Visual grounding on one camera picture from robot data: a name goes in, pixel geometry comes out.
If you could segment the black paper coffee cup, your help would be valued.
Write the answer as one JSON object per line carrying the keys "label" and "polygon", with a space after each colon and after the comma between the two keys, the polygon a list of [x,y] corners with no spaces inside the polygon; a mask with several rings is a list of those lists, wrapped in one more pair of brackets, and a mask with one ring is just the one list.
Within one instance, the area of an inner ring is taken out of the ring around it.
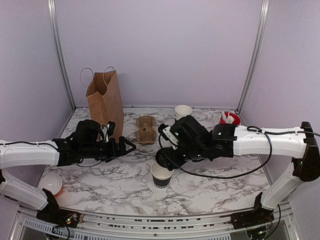
{"label": "black paper coffee cup", "polygon": [[168,170],[154,161],[150,166],[150,172],[152,174],[154,185],[158,189],[165,189],[171,181],[174,170]]}

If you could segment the black plastic cup lid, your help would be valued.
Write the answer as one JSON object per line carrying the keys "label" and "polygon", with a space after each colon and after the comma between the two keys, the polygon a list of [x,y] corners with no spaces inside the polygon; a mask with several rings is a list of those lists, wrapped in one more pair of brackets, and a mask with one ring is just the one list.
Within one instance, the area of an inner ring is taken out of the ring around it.
{"label": "black plastic cup lid", "polygon": [[158,165],[163,168],[166,168],[169,171],[175,169],[175,166],[172,164],[171,160],[174,159],[174,149],[172,147],[161,148],[156,152],[155,160]]}

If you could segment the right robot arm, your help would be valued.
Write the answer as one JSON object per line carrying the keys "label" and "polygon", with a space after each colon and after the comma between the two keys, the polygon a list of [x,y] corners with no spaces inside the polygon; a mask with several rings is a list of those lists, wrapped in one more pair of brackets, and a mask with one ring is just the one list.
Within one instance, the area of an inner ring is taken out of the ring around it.
{"label": "right robot arm", "polygon": [[309,122],[294,128],[217,124],[207,130],[193,116],[185,116],[173,125],[158,127],[159,138],[170,142],[156,153],[158,165],[171,171],[188,161],[214,160],[244,155],[291,157],[283,174],[255,198],[253,209],[231,215],[234,229],[248,228],[274,219],[274,209],[305,182],[320,176],[320,150],[316,133]]}

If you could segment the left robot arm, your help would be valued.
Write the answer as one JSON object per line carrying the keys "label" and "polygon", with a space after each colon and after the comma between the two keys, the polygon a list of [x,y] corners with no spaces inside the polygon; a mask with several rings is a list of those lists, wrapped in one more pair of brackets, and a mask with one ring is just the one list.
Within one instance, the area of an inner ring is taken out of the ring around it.
{"label": "left robot arm", "polygon": [[82,215],[60,208],[47,188],[34,187],[10,174],[6,169],[17,166],[50,165],[57,167],[80,164],[85,159],[108,163],[125,156],[137,147],[124,136],[114,138],[115,122],[100,125],[90,119],[77,123],[66,138],[47,141],[0,142],[0,193],[36,209],[36,218],[58,226],[76,228]]}

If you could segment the brown cardboard cup carrier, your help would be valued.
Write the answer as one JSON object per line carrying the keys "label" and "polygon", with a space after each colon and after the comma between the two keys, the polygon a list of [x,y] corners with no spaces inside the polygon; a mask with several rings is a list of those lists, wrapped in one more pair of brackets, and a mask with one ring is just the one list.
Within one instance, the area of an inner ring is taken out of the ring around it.
{"label": "brown cardboard cup carrier", "polygon": [[157,132],[154,129],[156,126],[156,119],[153,116],[145,115],[136,119],[136,132],[137,141],[141,145],[153,145],[157,138]]}

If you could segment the stack of paper cups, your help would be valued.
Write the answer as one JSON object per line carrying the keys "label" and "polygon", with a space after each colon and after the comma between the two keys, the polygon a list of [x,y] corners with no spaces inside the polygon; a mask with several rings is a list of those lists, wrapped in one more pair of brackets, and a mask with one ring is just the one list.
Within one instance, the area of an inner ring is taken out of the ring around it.
{"label": "stack of paper cups", "polygon": [[177,105],[174,108],[174,119],[175,121],[178,121],[183,117],[191,115],[192,112],[193,112],[193,109],[188,105],[185,105],[185,104]]}

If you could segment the red cylindrical container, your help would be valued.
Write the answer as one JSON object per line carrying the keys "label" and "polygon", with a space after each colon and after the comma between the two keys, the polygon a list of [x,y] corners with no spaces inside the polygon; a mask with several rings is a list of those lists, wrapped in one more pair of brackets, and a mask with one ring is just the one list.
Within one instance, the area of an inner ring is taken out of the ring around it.
{"label": "red cylindrical container", "polygon": [[233,124],[239,126],[241,124],[241,119],[238,115],[232,112],[221,112],[220,124]]}

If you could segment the brown paper bag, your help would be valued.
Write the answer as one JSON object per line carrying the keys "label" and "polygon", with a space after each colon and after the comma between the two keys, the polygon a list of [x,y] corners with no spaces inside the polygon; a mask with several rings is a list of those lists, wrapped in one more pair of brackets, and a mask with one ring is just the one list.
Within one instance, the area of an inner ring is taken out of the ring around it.
{"label": "brown paper bag", "polygon": [[100,125],[114,122],[115,128],[110,136],[118,138],[123,134],[124,109],[119,87],[117,71],[108,66],[103,72],[92,72],[89,84],[80,82],[86,87],[86,99],[91,119]]}

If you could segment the white and orange bowl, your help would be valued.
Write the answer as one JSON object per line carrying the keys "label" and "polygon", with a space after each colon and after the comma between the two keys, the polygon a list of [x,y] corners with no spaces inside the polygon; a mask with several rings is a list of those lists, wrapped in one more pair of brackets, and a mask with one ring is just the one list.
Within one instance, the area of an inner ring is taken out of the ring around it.
{"label": "white and orange bowl", "polygon": [[63,192],[63,180],[58,174],[50,173],[40,180],[38,187],[40,189],[46,189],[50,191],[54,197],[58,197]]}

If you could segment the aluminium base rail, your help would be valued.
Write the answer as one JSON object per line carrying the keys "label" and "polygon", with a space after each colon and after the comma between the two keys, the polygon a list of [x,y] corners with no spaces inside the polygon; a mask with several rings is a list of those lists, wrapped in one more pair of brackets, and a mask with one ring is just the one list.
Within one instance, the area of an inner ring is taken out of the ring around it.
{"label": "aluminium base rail", "polygon": [[9,240],[299,240],[288,203],[273,218],[247,226],[234,219],[237,211],[204,215],[133,216],[80,211],[76,227],[36,218],[37,212],[20,206]]}

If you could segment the right aluminium frame post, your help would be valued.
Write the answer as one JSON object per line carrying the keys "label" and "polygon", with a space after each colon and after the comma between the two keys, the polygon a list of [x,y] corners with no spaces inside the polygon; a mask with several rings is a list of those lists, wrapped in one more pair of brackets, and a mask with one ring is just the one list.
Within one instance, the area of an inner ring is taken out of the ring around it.
{"label": "right aluminium frame post", "polygon": [[242,89],[242,92],[240,95],[240,99],[239,99],[239,102],[238,102],[238,105],[236,108],[236,111],[238,113],[241,113],[245,107],[245,103],[246,103],[247,97],[249,95],[250,87],[251,87],[253,79],[254,79],[256,65],[258,62],[259,54],[261,52],[263,40],[264,40],[264,36],[265,36],[269,6],[270,6],[269,0],[262,0],[261,1],[260,15],[259,15],[259,20],[258,20],[256,37],[255,37],[255,41],[254,41],[254,45],[253,45],[253,51],[252,51],[248,71],[246,74],[244,86],[243,86],[243,89]]}

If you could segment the aluminium frame post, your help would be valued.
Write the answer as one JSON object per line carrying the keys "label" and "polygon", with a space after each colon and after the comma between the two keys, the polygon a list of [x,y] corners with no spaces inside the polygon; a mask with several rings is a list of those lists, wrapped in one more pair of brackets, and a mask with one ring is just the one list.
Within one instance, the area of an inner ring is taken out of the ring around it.
{"label": "aluminium frame post", "polygon": [[58,60],[58,65],[59,65],[61,76],[62,76],[63,85],[66,91],[70,108],[74,112],[77,107],[76,107],[75,99],[72,93],[72,89],[71,89],[71,85],[70,85],[70,81],[67,73],[67,68],[64,60],[64,55],[63,55],[63,48],[61,44],[58,18],[57,18],[57,12],[56,12],[56,1],[48,0],[47,6],[48,6],[48,13],[49,13],[49,20],[50,20],[50,25],[52,30],[53,42],[55,46],[55,52],[57,55],[57,60]]}
{"label": "aluminium frame post", "polygon": [[246,74],[244,86],[243,86],[243,89],[242,89],[242,92],[240,95],[240,99],[239,99],[239,102],[238,102],[238,105],[236,108],[236,111],[238,113],[241,113],[245,107],[245,103],[246,103],[247,97],[249,95],[250,87],[251,87],[253,79],[254,79],[256,65],[258,62],[259,54],[261,52],[263,40],[264,40],[264,36],[265,36],[269,6],[270,6],[269,0],[262,0],[261,1],[260,15],[259,15],[259,20],[258,20],[256,37],[255,37],[255,41],[254,41],[254,45],[253,45],[253,51],[252,51],[248,71]]}

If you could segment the left aluminium frame post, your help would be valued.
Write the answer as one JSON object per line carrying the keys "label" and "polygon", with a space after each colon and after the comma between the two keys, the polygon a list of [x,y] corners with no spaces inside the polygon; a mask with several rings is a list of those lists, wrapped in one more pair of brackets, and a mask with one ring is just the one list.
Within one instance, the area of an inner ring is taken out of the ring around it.
{"label": "left aluminium frame post", "polygon": [[63,55],[63,48],[61,44],[58,18],[57,18],[57,12],[56,12],[56,1],[48,0],[47,6],[48,6],[48,13],[49,13],[49,20],[50,20],[50,25],[52,30],[53,42],[55,46],[55,52],[57,55],[57,60],[58,60],[58,65],[59,65],[61,76],[62,76],[63,85],[66,91],[70,108],[74,112],[77,107],[76,107],[75,99],[72,93],[72,89],[71,89],[71,85],[70,85],[70,81],[67,73],[67,68],[64,60],[64,55]]}

